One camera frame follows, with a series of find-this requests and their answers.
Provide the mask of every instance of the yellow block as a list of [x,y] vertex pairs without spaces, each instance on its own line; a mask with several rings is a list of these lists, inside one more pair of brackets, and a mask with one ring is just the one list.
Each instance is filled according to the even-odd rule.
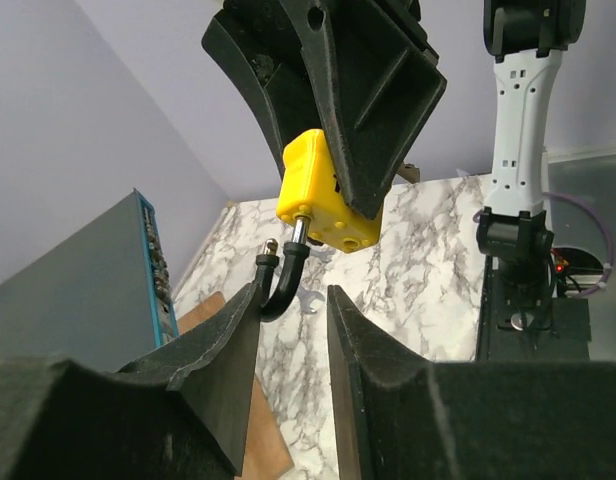
[[383,208],[368,220],[346,206],[323,130],[308,130],[288,144],[284,165],[277,204],[277,216],[284,223],[294,226],[298,216],[310,217],[310,238],[345,253],[379,241]]

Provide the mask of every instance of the white marble surface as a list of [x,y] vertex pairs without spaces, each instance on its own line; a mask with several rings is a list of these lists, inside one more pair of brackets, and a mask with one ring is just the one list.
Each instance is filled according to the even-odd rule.
[[[430,360],[469,360],[475,353],[484,258],[474,213],[488,177],[393,187],[382,237],[374,248],[344,255],[313,249],[302,287],[277,322],[262,327],[257,374],[288,443],[295,469],[285,479],[336,479],[325,295],[341,285],[360,310]],[[254,275],[254,259],[270,237],[290,229],[276,219],[276,200],[237,204],[180,289],[181,316],[215,291],[234,295]]]

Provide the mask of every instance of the purple cable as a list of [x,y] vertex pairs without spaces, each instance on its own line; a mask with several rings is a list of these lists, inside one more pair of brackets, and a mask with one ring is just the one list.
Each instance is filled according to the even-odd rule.
[[[588,295],[592,295],[593,293],[598,292],[599,290],[601,290],[601,286],[600,286],[601,284],[608,283],[608,280],[610,279],[610,275],[612,274],[612,267],[615,264],[615,242],[612,239],[612,234],[610,233],[610,229],[590,205],[579,200],[577,197],[573,195],[568,195],[565,193],[551,193],[551,192],[544,192],[544,196],[548,198],[553,198],[555,200],[563,200],[564,202],[568,202],[572,205],[575,205],[581,208],[584,212],[588,214],[590,218],[593,219],[593,221],[599,227],[599,230],[601,230],[601,233],[604,236],[604,240],[606,241],[606,253],[608,255],[608,258],[604,265],[604,273],[595,285],[593,285],[590,288],[587,288],[583,292],[579,292],[577,295],[575,295],[575,298],[587,297]],[[481,210],[479,210],[477,213],[475,213],[475,215],[473,215],[472,221],[475,223],[479,223],[480,216],[481,216]]]

